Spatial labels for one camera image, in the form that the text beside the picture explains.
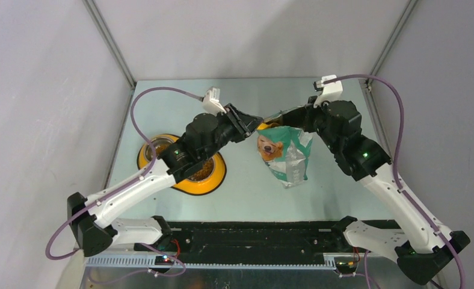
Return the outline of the green white pet food bag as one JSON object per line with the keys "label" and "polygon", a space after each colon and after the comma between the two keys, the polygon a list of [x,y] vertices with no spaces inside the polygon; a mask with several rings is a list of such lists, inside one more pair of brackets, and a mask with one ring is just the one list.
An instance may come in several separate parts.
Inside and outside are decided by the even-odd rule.
{"label": "green white pet food bag", "polygon": [[257,151],[284,188],[307,180],[312,133],[288,126],[257,130],[257,133]]}

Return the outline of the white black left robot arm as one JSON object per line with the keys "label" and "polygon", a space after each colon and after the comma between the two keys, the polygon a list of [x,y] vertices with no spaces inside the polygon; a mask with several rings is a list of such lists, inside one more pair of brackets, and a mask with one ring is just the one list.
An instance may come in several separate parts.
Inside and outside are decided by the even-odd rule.
{"label": "white black left robot arm", "polygon": [[191,177],[221,148],[245,140],[262,122],[263,118],[243,113],[232,104],[216,115],[198,114],[184,134],[147,167],[89,196],[70,195],[67,223],[84,256],[95,256],[118,244],[144,243],[156,250],[168,249],[172,234],[163,217],[131,220],[121,215],[152,194]]}

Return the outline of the yellow plastic scoop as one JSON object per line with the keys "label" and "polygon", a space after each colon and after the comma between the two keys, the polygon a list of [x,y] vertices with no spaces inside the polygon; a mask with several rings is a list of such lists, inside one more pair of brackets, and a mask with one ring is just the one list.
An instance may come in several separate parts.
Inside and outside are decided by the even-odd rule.
{"label": "yellow plastic scoop", "polygon": [[268,129],[268,128],[270,128],[270,125],[269,125],[269,124],[261,123],[261,124],[257,127],[257,130],[263,130],[263,129]]}

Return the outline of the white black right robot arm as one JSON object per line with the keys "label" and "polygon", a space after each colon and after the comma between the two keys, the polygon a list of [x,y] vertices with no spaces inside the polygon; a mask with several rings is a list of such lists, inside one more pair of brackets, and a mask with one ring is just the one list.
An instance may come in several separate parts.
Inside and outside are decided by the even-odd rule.
{"label": "white black right robot arm", "polygon": [[453,231],[416,197],[386,151],[362,133],[362,116],[350,101],[324,101],[293,108],[266,120],[259,131],[282,126],[320,136],[344,174],[367,188],[390,213],[400,232],[369,226],[347,216],[333,228],[331,242],[346,252],[352,247],[377,253],[394,263],[413,282],[429,284],[470,243],[463,231]]}

